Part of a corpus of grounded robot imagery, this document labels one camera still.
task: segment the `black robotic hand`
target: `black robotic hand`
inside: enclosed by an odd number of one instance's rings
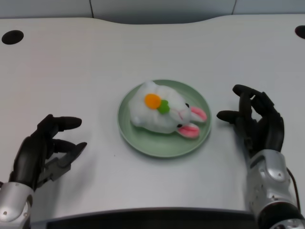
[[[234,124],[253,157],[263,149],[280,152],[284,140],[284,121],[265,92],[235,85],[233,92],[240,97],[239,111],[220,111],[217,117]],[[251,117],[252,108],[262,116],[257,122]]]
[[[73,143],[53,139],[61,131],[77,128],[81,119],[75,117],[45,117],[37,130],[23,141],[15,158],[9,182],[25,184],[32,188],[42,186],[48,180],[56,180],[71,168],[71,163],[82,153],[87,143]],[[66,153],[61,159],[45,163],[53,153]]]

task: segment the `cable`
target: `cable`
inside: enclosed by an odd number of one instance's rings
[[[89,0],[89,3],[90,3],[90,9],[91,9],[91,16],[92,16],[92,18],[94,18],[94,14],[93,14],[93,8],[92,8],[91,0]]]
[[[234,10],[235,10],[236,3],[237,3],[237,0],[235,0],[235,3],[234,3],[234,6],[233,6],[233,10],[232,10],[231,15],[233,15],[233,14],[234,14]]]
[[[287,168],[287,172],[288,172],[289,176],[291,177],[292,182],[293,182],[293,184],[294,184],[294,187],[295,187],[296,204],[297,204],[297,208],[298,208],[299,211],[301,212],[300,199],[299,199],[299,192],[297,191],[295,177],[294,177],[294,175],[292,175],[292,172],[290,172],[290,170],[289,170],[288,168]]]

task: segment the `white plush toy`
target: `white plush toy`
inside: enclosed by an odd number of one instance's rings
[[[199,127],[191,121],[205,122],[205,112],[190,107],[173,88],[152,81],[142,84],[129,101],[131,122],[150,131],[169,134],[177,131],[189,138],[199,136]]]

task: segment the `green leaf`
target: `green leaf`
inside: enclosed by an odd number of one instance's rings
[[[161,114],[166,114],[170,111],[167,100],[161,100],[161,105],[157,108]]]

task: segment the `table surface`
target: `table surface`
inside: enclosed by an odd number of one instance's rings
[[[35,193],[32,221],[123,208],[245,210],[246,166],[233,128],[218,120],[238,109],[235,84],[265,91],[285,121],[282,152],[305,208],[304,54],[294,29],[305,15],[225,16],[190,24],[125,25],[95,19],[0,20],[0,180],[8,180],[24,137],[47,114],[76,116],[58,134],[88,142],[70,172]],[[120,137],[117,111],[134,86],[173,79],[196,88],[212,111],[212,131],[197,151],[151,158]]]

